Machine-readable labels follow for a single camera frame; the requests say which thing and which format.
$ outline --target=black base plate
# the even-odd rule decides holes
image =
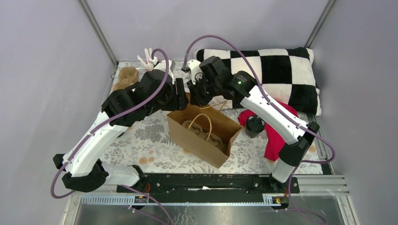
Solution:
[[[293,177],[293,194],[300,192],[295,183],[297,178]],[[147,184],[150,195],[161,203],[258,203],[263,202],[262,194],[284,195],[284,191],[276,192],[271,187],[268,174],[147,173],[133,188],[145,193]],[[132,191],[118,186],[117,192]]]

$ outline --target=paper bag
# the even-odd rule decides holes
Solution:
[[[187,120],[193,120],[198,114],[204,113],[212,122],[212,134],[222,139],[223,149],[218,149],[209,142],[198,137],[192,131],[182,126]],[[174,111],[167,115],[170,137],[173,142],[187,152],[194,154],[216,168],[220,168],[230,157],[232,143],[240,133],[242,127],[213,108],[201,109],[199,106],[188,104],[183,111]],[[199,116],[195,123],[206,132],[210,125],[206,117]]]

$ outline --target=table surface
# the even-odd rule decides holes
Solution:
[[[188,80],[188,75],[181,71],[182,62],[176,62],[174,76]],[[120,62],[113,85],[118,81],[122,67],[143,68],[140,62]],[[140,71],[140,78],[145,70]],[[244,109],[222,110],[222,113],[237,121]],[[183,151],[170,139],[166,115],[169,112],[158,111],[136,122],[117,138],[102,154],[103,162],[114,165],[139,165],[146,173],[254,173],[269,174],[276,162],[264,158],[268,143],[267,133],[261,132],[256,138],[247,137],[241,132],[232,145],[229,159],[219,168],[215,168],[195,155]],[[308,121],[304,113],[299,117]],[[310,147],[304,159],[319,160],[314,144]],[[322,174],[319,164],[301,163],[297,174]]]

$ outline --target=black container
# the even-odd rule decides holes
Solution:
[[[255,138],[264,130],[265,122],[257,115],[250,116],[246,120],[246,134],[250,138]]]

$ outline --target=paper bag handle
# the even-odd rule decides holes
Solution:
[[[210,130],[209,130],[209,135],[208,135],[207,138],[206,138],[206,141],[208,141],[209,138],[210,138],[210,135],[211,135],[211,130],[212,130],[211,119],[210,119],[210,117],[209,117],[208,115],[206,115],[206,114],[204,114],[204,113],[198,114],[195,118],[193,118],[193,120],[192,120],[191,123],[189,124],[188,130],[191,128],[193,122],[194,122],[199,116],[206,116],[207,119],[209,120]]]
[[[200,109],[213,108],[214,106],[218,106],[218,105],[221,105],[221,104],[222,104],[222,106],[221,106],[221,108],[218,110],[218,112],[221,112],[222,108],[225,106],[225,104],[227,104],[227,101],[223,101],[223,102],[218,103],[218,104],[216,104],[216,105],[209,105],[209,106],[206,106],[206,107],[200,108]]]

